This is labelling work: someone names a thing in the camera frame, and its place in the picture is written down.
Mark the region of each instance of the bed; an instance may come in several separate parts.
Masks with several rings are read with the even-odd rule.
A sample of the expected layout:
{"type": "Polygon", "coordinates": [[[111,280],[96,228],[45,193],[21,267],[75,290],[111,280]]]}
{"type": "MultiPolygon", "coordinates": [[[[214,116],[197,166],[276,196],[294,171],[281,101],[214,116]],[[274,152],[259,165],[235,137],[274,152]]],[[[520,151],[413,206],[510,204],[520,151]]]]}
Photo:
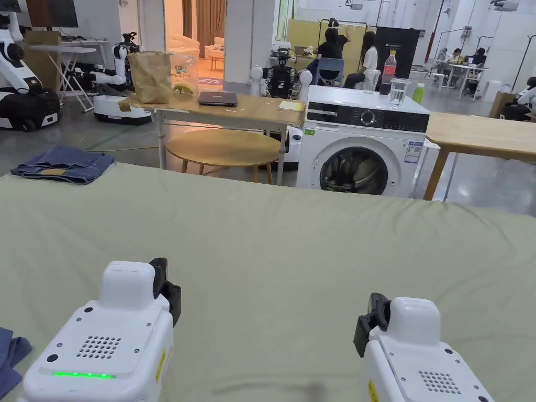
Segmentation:
{"type": "Polygon", "coordinates": [[[531,217],[121,163],[85,187],[4,176],[0,196],[0,325],[35,347],[21,373],[110,261],[161,256],[183,289],[162,402],[365,401],[371,292],[433,300],[495,400],[536,394],[531,217]]]}

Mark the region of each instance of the blue chair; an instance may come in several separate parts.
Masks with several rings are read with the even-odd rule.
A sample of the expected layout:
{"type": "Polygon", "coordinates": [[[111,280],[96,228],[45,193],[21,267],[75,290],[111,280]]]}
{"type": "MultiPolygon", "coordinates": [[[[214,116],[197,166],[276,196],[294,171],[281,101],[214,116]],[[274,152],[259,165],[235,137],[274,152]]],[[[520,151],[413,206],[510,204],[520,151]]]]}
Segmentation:
{"type": "Polygon", "coordinates": [[[343,80],[344,80],[344,60],[342,58],[327,58],[322,57],[318,59],[318,64],[316,66],[316,79],[315,79],[315,85],[318,85],[318,80],[322,79],[328,84],[334,84],[335,82],[339,82],[339,86],[343,86],[343,80]],[[325,79],[320,77],[320,70],[324,71],[338,71],[339,76],[335,79],[325,79]]]}

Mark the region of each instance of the washing machine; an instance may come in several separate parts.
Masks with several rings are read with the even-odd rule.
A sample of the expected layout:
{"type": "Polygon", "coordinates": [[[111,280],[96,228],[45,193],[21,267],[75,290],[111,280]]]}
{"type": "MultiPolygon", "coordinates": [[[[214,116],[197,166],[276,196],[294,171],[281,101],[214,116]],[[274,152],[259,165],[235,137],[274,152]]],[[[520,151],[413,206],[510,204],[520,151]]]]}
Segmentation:
{"type": "Polygon", "coordinates": [[[406,97],[312,85],[296,186],[409,197],[429,111],[406,97]]]}

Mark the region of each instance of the plastic water bottle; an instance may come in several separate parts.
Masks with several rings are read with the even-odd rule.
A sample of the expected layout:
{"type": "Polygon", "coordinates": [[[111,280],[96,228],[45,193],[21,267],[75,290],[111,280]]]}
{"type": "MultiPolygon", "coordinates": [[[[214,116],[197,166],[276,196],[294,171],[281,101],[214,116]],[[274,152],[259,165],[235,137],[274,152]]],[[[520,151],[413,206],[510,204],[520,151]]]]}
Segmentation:
{"type": "Polygon", "coordinates": [[[422,97],[425,94],[425,85],[423,83],[418,83],[415,92],[413,92],[413,100],[418,104],[421,104],[422,97]]]}
{"type": "Polygon", "coordinates": [[[397,52],[392,50],[383,66],[382,84],[379,86],[381,95],[388,95],[391,92],[391,79],[397,69],[397,60],[394,57],[397,52]]]}

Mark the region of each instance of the control knob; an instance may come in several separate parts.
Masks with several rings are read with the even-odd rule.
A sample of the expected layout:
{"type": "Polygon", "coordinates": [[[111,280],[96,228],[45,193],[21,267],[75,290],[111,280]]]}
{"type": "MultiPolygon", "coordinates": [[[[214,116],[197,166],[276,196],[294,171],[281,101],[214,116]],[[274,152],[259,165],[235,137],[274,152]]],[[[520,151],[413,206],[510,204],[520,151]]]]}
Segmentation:
{"type": "Polygon", "coordinates": [[[364,125],[371,125],[376,121],[376,116],[374,115],[374,112],[371,110],[366,110],[363,113],[361,113],[361,123],[364,125]]]}

